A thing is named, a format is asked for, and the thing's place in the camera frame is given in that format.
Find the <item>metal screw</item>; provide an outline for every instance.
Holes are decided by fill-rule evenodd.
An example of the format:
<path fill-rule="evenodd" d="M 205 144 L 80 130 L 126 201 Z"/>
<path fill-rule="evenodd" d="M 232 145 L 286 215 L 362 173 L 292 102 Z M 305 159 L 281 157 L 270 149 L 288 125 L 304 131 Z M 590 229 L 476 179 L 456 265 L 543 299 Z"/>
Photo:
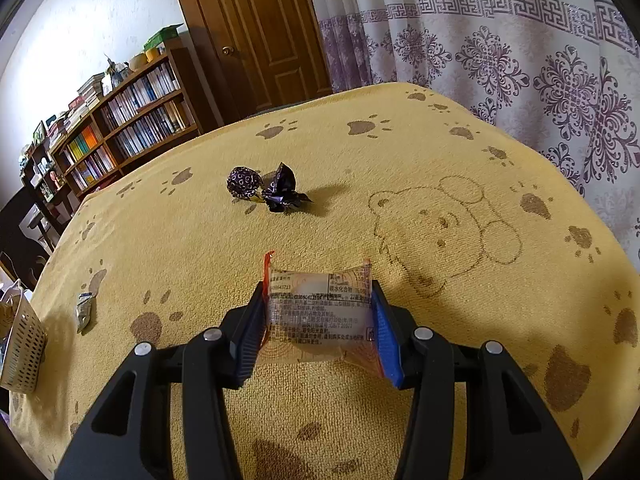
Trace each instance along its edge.
<path fill-rule="evenodd" d="M 419 326 L 414 330 L 414 336 L 416 339 L 419 339 L 420 341 L 428 341 L 433 337 L 433 330 L 425 326 Z"/>
<path fill-rule="evenodd" d="M 502 353 L 502 345 L 497 341 L 487 341 L 484 347 L 489 354 L 498 355 Z"/>
<path fill-rule="evenodd" d="M 202 336 L 204 341 L 217 341 L 222 337 L 222 330 L 219 328 L 207 328 Z"/>
<path fill-rule="evenodd" d="M 147 355 L 149 352 L 151 352 L 151 343 L 138 343 L 133 351 L 136 353 L 136 355 Z"/>

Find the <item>white wall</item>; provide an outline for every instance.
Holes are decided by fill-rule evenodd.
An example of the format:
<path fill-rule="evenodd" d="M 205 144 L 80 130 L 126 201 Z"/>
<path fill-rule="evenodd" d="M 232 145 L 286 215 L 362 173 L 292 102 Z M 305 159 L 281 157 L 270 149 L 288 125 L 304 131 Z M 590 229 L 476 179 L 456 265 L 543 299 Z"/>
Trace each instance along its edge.
<path fill-rule="evenodd" d="M 38 121 L 68 108 L 104 54 L 127 61 L 183 22 L 178 0 L 43 0 L 0 78 L 0 208 L 22 185 L 18 155 Z"/>
<path fill-rule="evenodd" d="M 33 15 L 43 0 L 24 0 L 16 10 L 11 23 L 0 38 L 0 74 L 4 72 L 7 62 L 14 52 L 15 45 L 20 41 L 24 29 L 27 28 Z"/>

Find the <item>patterned candy wrapper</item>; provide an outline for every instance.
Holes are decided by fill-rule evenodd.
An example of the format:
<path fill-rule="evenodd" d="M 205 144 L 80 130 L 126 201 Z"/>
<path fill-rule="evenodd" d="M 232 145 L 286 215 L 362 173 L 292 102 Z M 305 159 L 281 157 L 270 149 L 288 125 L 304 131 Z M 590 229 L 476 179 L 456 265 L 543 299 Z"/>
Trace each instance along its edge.
<path fill-rule="evenodd" d="M 306 194 L 296 191 L 296 177 L 282 162 L 266 186 L 257 171 L 244 166 L 233 168 L 226 180 L 226 188 L 235 198 L 266 202 L 272 213 L 299 209 L 303 202 L 312 202 Z M 261 193 L 258 193 L 258 188 L 262 188 Z"/>

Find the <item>picture frame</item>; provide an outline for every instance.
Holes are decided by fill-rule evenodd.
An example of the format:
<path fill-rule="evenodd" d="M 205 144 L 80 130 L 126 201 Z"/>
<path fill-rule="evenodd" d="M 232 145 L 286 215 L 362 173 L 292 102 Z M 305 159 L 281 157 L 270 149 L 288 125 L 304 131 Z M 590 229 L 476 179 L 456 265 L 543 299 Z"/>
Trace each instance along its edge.
<path fill-rule="evenodd" d="M 38 126 L 36 127 L 36 129 L 33 132 L 33 144 L 34 146 L 36 144 L 40 144 L 46 137 L 47 135 L 47 131 L 44 127 L 44 123 L 42 121 L 40 121 L 38 123 Z"/>

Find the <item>yellow bowl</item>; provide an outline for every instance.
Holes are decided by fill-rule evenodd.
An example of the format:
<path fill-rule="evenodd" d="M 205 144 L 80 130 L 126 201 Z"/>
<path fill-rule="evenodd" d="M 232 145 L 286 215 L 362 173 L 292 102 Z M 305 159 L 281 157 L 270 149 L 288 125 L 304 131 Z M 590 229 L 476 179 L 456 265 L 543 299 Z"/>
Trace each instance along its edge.
<path fill-rule="evenodd" d="M 153 61 L 156 57 L 159 57 L 159 56 L 160 56 L 160 51 L 159 51 L 159 50 L 158 50 L 158 48 L 155 46 L 155 47 L 150 48 L 149 50 L 147 50 L 147 51 L 145 52 L 145 54 L 146 54 L 146 58 L 147 58 L 149 61 Z"/>
<path fill-rule="evenodd" d="M 146 54 L 144 52 L 136 54 L 129 60 L 129 68 L 135 72 L 136 70 L 140 70 L 143 66 L 149 63 L 149 61 L 150 60 L 146 58 Z"/>

